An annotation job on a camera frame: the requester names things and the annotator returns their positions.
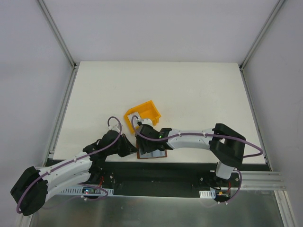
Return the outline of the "brown leather card holder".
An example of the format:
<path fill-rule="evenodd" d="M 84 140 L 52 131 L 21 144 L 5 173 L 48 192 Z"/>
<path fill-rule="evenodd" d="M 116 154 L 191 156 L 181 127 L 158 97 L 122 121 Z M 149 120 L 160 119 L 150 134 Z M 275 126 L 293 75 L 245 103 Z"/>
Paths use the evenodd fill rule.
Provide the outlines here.
<path fill-rule="evenodd" d="M 167 151 L 160 151 L 160 150 L 155 150 L 153 152 L 145 152 L 143 148 L 139 145 L 138 142 L 136 142 L 136 147 L 138 148 L 137 151 L 137 158 L 138 159 L 155 159 L 155 158 L 165 158 L 168 156 Z"/>

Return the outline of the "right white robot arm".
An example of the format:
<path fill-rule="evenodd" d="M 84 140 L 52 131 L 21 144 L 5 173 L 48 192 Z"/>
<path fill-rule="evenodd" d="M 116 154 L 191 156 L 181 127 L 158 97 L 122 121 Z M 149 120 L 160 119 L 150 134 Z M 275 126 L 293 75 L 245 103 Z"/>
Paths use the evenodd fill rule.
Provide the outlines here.
<path fill-rule="evenodd" d="M 180 131 L 172 128 L 155 130 L 141 123 L 135 133 L 139 152 L 196 148 L 211 151 L 219 160 L 213 181 L 225 186 L 235 168 L 242 165 L 246 138 L 223 123 L 204 131 Z"/>

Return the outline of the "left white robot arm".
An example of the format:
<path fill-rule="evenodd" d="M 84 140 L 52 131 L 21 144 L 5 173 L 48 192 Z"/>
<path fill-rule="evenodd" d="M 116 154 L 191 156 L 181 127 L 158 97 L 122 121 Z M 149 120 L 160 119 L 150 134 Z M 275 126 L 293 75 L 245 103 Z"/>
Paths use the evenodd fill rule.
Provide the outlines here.
<path fill-rule="evenodd" d="M 17 203 L 17 213 L 29 216 L 54 195 L 75 184 L 95 184 L 100 179 L 101 164 L 110 155 L 125 157 L 138 149 L 124 134 L 109 130 L 101 139 L 87 145 L 71 159 L 49 167 L 27 168 L 10 194 Z"/>

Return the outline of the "yellow plastic bin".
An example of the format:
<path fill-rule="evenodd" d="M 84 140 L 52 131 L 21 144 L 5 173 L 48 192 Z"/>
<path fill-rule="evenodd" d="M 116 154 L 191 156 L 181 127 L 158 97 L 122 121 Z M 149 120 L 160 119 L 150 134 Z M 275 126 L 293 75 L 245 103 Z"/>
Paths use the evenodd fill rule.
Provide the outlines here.
<path fill-rule="evenodd" d="M 133 115 L 137 116 L 139 120 L 148 119 L 148 123 L 151 126 L 158 124 L 161 118 L 161 114 L 152 100 L 128 109 L 124 114 L 124 121 L 131 134 L 134 134 L 134 129 L 131 123 Z"/>

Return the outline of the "left aluminium frame post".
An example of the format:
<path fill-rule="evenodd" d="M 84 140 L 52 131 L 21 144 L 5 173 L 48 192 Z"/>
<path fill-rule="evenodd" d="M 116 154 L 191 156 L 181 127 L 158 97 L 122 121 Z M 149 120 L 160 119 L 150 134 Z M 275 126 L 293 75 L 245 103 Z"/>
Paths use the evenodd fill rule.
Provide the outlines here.
<path fill-rule="evenodd" d="M 78 68 L 78 63 L 74 60 L 72 57 L 72 54 L 64 41 L 64 38 L 44 0 L 36 0 L 36 3 L 38 4 L 47 24 L 49 25 L 54 38 L 56 39 L 61 51 L 63 52 L 65 58 L 67 59 L 68 63 L 72 67 L 72 69 L 77 69 Z"/>

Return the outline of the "aluminium frame post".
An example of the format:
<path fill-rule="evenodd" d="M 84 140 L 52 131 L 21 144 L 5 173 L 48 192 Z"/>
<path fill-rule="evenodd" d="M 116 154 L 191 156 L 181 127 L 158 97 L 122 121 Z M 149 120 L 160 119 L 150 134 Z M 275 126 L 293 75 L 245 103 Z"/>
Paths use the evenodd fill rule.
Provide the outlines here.
<path fill-rule="evenodd" d="M 72 54 L 64 41 L 64 38 L 44 0 L 36 0 L 36 3 L 38 4 L 47 24 L 49 25 L 54 38 L 56 39 L 61 51 L 63 52 L 65 58 L 67 59 L 68 63 L 72 67 L 72 69 L 77 69 L 78 68 L 78 63 L 74 60 L 72 57 Z"/>
<path fill-rule="evenodd" d="M 252 58 L 254 52 L 257 50 L 258 46 L 260 45 L 261 41 L 265 37 L 267 31 L 270 29 L 271 25 L 273 24 L 274 20 L 276 19 L 277 15 L 281 11 L 282 7 L 285 5 L 286 0 L 277 0 L 273 9 L 270 11 L 269 16 L 265 20 L 263 26 L 261 27 L 260 31 L 258 32 L 256 38 L 254 39 L 252 45 L 250 46 L 247 54 L 245 55 L 243 61 L 239 65 L 240 71 L 243 71 L 247 64 L 249 63 L 250 59 Z"/>

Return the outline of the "aluminium front rail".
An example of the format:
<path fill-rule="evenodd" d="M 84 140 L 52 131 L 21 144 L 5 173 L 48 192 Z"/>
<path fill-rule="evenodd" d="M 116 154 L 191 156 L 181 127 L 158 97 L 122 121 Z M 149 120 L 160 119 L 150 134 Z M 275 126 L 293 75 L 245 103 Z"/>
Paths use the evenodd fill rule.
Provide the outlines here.
<path fill-rule="evenodd" d="M 232 188 L 243 188 L 245 190 L 285 190 L 284 181 L 278 172 L 233 171 L 233 174 L 235 176 L 231 180 Z M 54 191 L 57 194 L 70 186 L 85 183 L 89 179 L 89 174 L 81 172 L 68 176 L 47 172 L 41 179 L 47 181 L 48 193 Z"/>

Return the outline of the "right aluminium frame post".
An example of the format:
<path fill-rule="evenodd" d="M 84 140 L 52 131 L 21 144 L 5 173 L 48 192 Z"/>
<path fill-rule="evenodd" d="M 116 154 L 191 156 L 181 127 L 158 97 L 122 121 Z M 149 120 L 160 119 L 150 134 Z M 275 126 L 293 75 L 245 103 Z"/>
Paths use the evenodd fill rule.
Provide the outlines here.
<path fill-rule="evenodd" d="M 247 54 L 245 55 L 243 61 L 239 65 L 240 71 L 243 71 L 247 64 L 249 63 L 250 59 L 252 58 L 254 52 L 257 50 L 258 46 L 260 45 L 261 41 L 265 37 L 267 31 L 270 29 L 271 25 L 273 24 L 274 20 L 276 19 L 277 15 L 281 11 L 282 7 L 285 5 L 286 0 L 277 0 L 273 9 L 270 11 L 269 16 L 265 20 L 263 26 L 261 27 L 260 31 L 258 32 L 256 38 L 254 39 L 252 45 L 250 46 Z"/>

